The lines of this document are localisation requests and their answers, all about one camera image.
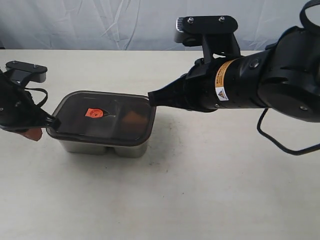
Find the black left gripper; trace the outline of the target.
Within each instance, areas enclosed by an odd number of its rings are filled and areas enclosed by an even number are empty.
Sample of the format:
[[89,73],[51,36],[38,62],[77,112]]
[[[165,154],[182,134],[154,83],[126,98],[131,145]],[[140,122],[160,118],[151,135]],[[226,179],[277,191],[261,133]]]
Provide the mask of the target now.
[[[30,91],[45,94],[43,100],[35,103]],[[0,73],[0,128],[18,132],[21,136],[39,141],[42,128],[56,131],[61,121],[42,109],[48,100],[48,92],[42,88],[27,88],[11,81],[4,72]]]

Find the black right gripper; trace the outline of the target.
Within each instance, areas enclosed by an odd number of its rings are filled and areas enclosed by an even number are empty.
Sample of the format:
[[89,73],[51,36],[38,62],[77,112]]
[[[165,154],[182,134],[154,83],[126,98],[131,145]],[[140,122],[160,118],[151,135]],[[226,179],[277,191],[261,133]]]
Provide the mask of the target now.
[[212,113],[219,109],[214,93],[214,78],[220,66],[220,58],[198,58],[188,73],[161,89],[147,93],[152,107],[170,107],[187,111]]

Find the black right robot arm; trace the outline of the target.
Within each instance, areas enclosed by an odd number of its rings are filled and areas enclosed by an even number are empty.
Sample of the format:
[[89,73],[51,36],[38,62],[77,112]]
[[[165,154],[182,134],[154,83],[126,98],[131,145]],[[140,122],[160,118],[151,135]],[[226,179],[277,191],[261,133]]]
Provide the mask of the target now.
[[273,109],[320,120],[320,37],[291,27],[264,51],[198,63],[165,87],[148,93],[153,107],[211,113],[219,109]]

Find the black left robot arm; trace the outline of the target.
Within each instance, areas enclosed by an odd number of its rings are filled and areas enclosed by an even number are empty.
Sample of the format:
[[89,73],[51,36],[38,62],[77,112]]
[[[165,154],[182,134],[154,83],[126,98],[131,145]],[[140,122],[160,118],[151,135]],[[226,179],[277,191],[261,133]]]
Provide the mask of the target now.
[[0,128],[39,141],[42,129],[57,130],[61,121],[47,113],[42,106],[48,100],[48,92],[39,87],[27,87],[37,73],[26,73],[14,79],[16,70],[0,72]]

